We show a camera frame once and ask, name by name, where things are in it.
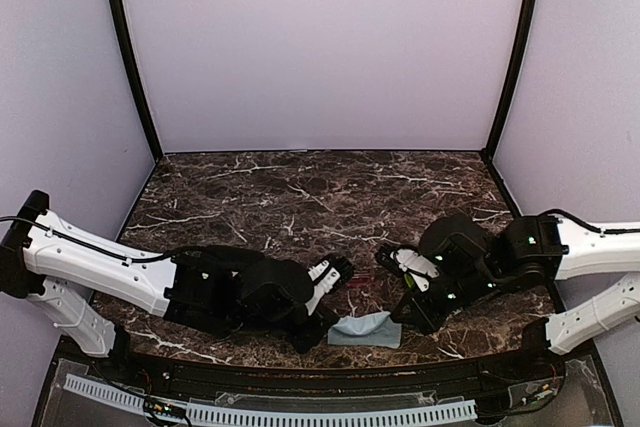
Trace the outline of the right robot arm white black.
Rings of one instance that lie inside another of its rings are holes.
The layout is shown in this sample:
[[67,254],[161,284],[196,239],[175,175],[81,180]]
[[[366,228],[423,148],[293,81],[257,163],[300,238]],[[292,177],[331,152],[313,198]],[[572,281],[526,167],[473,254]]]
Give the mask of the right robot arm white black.
[[521,216],[493,234],[464,214],[431,223],[415,246],[383,245],[376,261],[405,280],[391,313],[428,335],[450,315],[492,296],[574,277],[619,273],[614,285],[580,305],[529,323],[510,360],[521,381],[574,348],[639,316],[639,225],[590,224],[561,209]]

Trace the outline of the pink translucent sunglasses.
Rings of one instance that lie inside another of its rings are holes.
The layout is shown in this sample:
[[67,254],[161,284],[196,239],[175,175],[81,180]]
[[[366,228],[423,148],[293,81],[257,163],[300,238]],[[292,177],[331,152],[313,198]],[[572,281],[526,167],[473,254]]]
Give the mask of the pink translucent sunglasses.
[[347,282],[349,287],[368,286],[374,281],[374,277],[369,273],[355,273]]

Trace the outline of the light blue cloth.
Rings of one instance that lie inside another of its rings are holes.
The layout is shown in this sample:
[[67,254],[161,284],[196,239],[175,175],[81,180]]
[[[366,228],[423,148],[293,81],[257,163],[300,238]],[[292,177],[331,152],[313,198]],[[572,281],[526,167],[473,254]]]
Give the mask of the light blue cloth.
[[327,342],[337,346],[375,346],[397,349],[401,344],[402,325],[387,311],[361,317],[341,318],[328,331]]

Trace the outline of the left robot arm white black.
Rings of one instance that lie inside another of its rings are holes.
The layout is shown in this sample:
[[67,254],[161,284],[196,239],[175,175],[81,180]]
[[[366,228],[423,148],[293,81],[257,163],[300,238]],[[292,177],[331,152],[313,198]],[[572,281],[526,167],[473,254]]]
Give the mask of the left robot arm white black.
[[324,298],[354,274],[351,262],[336,255],[305,267],[225,245],[136,250],[73,226],[40,190],[1,221],[8,227],[1,240],[2,292],[39,305],[120,383],[140,376],[140,359],[126,349],[125,329],[90,307],[78,285],[216,338],[244,327],[273,329],[306,353],[338,321]]

